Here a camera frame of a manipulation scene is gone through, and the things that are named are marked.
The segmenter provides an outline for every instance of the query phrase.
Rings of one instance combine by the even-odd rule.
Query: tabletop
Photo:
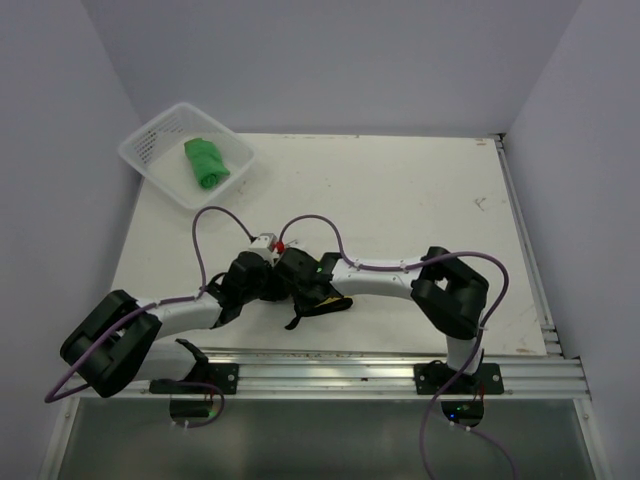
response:
[[[340,229],[345,249],[360,258],[403,259],[430,246],[476,250],[499,258],[511,286],[491,318],[483,346],[490,355],[545,355],[538,308],[521,249],[500,158],[487,138],[244,134],[258,152],[240,186],[220,203],[253,234],[278,234],[291,218],[322,214]],[[177,296],[199,283],[191,244],[194,212],[150,182],[141,186],[113,288],[134,297]],[[228,217],[206,213],[198,227],[208,278],[224,272],[246,237]],[[319,258],[336,251],[331,229],[305,220],[285,242]],[[501,274],[481,259],[465,260],[490,282]],[[292,331],[289,302],[252,302],[223,328],[179,335],[221,348],[445,353],[445,337],[402,299],[358,296],[345,312],[303,318]]]

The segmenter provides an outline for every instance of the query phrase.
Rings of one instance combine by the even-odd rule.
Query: black and yellow object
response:
[[[328,298],[324,302],[316,305],[313,308],[306,308],[304,311],[294,304],[293,308],[296,312],[296,316],[284,327],[287,330],[293,330],[300,323],[302,317],[317,317],[319,315],[325,315],[327,313],[342,312],[351,308],[353,305],[353,299],[350,297],[332,297]]]

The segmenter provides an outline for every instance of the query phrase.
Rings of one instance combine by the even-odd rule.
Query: cable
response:
[[[182,382],[182,381],[176,381],[176,380],[170,380],[170,379],[166,379],[162,381],[171,383],[172,385],[176,385],[179,387],[206,388],[207,390],[215,392],[220,397],[220,408],[218,408],[217,412],[211,412],[211,414],[209,415],[209,418],[207,418],[204,422],[189,423],[185,421],[185,423],[182,424],[182,426],[185,428],[200,428],[200,427],[206,427],[207,425],[211,425],[213,422],[215,422],[218,419],[218,417],[220,417],[220,414],[224,410],[224,403],[225,403],[224,394],[222,393],[222,390],[220,390],[215,385],[212,385],[210,383],[205,383],[205,382]]]
[[[253,241],[253,239],[255,238],[253,235],[251,235],[251,232],[249,232],[249,229],[245,226],[245,224],[242,223],[242,221],[240,221],[238,217],[236,217],[233,213],[231,213],[226,208],[210,206],[210,207],[204,207],[203,209],[199,210],[198,213],[196,213],[195,217],[193,217],[193,223],[191,225],[191,237],[193,240],[193,248],[196,253],[196,259],[198,261],[198,267],[200,268],[200,276],[201,276],[201,283],[200,283],[200,288],[198,290],[198,294],[195,296],[165,298],[163,300],[160,300],[158,303],[149,303],[143,307],[139,307],[133,310],[132,312],[126,314],[124,317],[119,319],[116,323],[111,325],[111,327],[109,327],[102,335],[100,335],[98,339],[95,342],[93,342],[93,344],[87,349],[87,351],[85,351],[80,356],[80,358],[78,358],[78,360],[76,360],[73,363],[73,365],[71,365],[69,370],[67,370],[67,372],[62,376],[62,378],[60,378],[60,380],[58,380],[58,382],[54,385],[54,387],[45,395],[44,397],[45,403],[57,402],[58,400],[62,400],[63,398],[69,397],[86,388],[89,388],[88,384],[84,384],[78,387],[74,387],[63,393],[59,393],[60,389],[62,389],[62,387],[69,381],[69,379],[75,373],[77,373],[77,371],[80,369],[80,367],[82,367],[82,365],[84,365],[84,363],[91,356],[91,354],[95,352],[111,335],[113,335],[118,330],[120,330],[124,325],[126,325],[127,322],[134,319],[141,313],[144,313],[153,308],[160,307],[162,305],[170,305],[174,303],[191,302],[193,300],[198,300],[200,297],[202,297],[202,295],[204,295],[204,292],[206,291],[206,288],[207,288],[207,274],[204,267],[204,261],[202,260],[202,254],[200,253],[200,247],[198,245],[197,226],[198,226],[198,220],[200,219],[200,216],[204,212],[207,212],[209,210],[218,210],[222,213],[227,214],[233,220],[235,220],[235,222],[240,226],[240,228],[242,228],[244,233],[249,237],[251,241]]]
[[[424,469],[427,472],[427,475],[429,476],[429,478],[435,479],[436,478],[435,473],[433,472],[433,469],[429,464],[429,461],[427,459],[426,448],[425,448],[425,430],[426,430],[427,420],[429,419],[429,415],[433,411],[433,407],[436,404],[438,397],[440,397],[440,395],[446,392],[449,389],[449,387],[453,385],[453,383],[463,375],[464,371],[471,364],[476,354],[478,353],[478,350],[480,349],[480,344],[482,342],[482,337],[484,335],[484,326],[486,325],[489,318],[491,318],[491,315],[493,315],[493,313],[496,311],[496,309],[504,299],[505,295],[507,294],[507,290],[509,288],[509,272],[507,272],[507,268],[497,258],[491,255],[488,255],[486,253],[474,252],[474,251],[446,253],[438,257],[430,258],[428,260],[424,260],[421,262],[404,265],[404,266],[401,266],[401,265],[378,266],[378,265],[356,264],[356,262],[351,260],[345,253],[344,244],[342,242],[342,236],[340,235],[340,231],[338,230],[338,227],[335,225],[335,223],[333,223],[331,220],[329,220],[327,217],[323,215],[316,215],[316,214],[300,215],[298,217],[293,218],[292,220],[289,220],[289,222],[285,224],[285,226],[282,228],[282,231],[280,232],[279,241],[283,242],[284,234],[291,225],[293,225],[296,222],[299,222],[300,220],[305,220],[305,219],[321,220],[326,224],[328,224],[336,235],[340,256],[342,257],[344,262],[351,267],[359,268],[361,270],[368,270],[373,272],[397,272],[397,271],[404,271],[404,270],[415,270],[417,268],[427,267],[427,266],[434,265],[436,263],[444,262],[447,260],[451,260],[454,258],[475,257],[475,258],[481,258],[483,260],[487,260],[493,263],[495,266],[498,267],[498,269],[502,273],[502,277],[503,277],[502,289],[500,290],[500,293],[498,294],[498,297],[496,298],[496,300],[493,302],[491,307],[489,307],[489,310],[487,310],[487,313],[484,315],[484,317],[479,323],[478,336],[476,337],[476,343],[473,346],[473,349],[471,351],[471,354],[469,355],[469,358],[467,358],[467,360],[462,364],[460,369],[442,387],[440,387],[440,389],[433,395],[433,397],[431,397],[431,399],[429,400],[429,403],[427,404],[427,408],[424,412],[424,415],[422,417],[422,421],[420,423],[420,456],[422,458],[422,465],[424,466]],[[509,464],[511,465],[514,479],[518,479],[519,472],[518,472],[517,466],[515,465],[513,459],[509,456],[506,449],[504,449],[504,447],[502,447],[499,443],[497,443],[497,441],[493,440],[488,435],[480,434],[480,432],[475,432],[475,431],[474,433],[476,433],[482,438],[485,438],[487,441],[489,441],[490,443],[495,445],[498,449],[500,449],[502,453],[504,453],[504,455],[507,457],[507,460],[509,461]]]

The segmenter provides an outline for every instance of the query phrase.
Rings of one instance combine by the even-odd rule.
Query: black mounting bracket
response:
[[[439,360],[431,363],[418,363],[413,366],[413,380],[418,395],[433,395],[444,385],[456,371]],[[445,394],[475,395],[484,387],[487,395],[502,395],[504,384],[500,365],[497,363],[481,363],[473,375],[462,375],[451,385]]]
[[[235,395],[238,389],[240,366],[237,363],[208,363],[206,365],[206,380],[203,382],[215,385],[225,395]],[[162,380],[152,380],[149,393],[159,395],[197,395],[203,393],[200,387],[184,387]]]

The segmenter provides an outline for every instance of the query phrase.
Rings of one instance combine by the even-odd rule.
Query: gray wall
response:
[[[584,0],[507,135],[560,339],[616,478],[638,478],[640,3]]]
[[[3,2],[0,32],[0,477],[27,479],[58,349],[114,272],[137,183],[116,147],[139,122],[79,2]]]
[[[579,0],[83,0],[142,119],[240,131],[504,132]]]

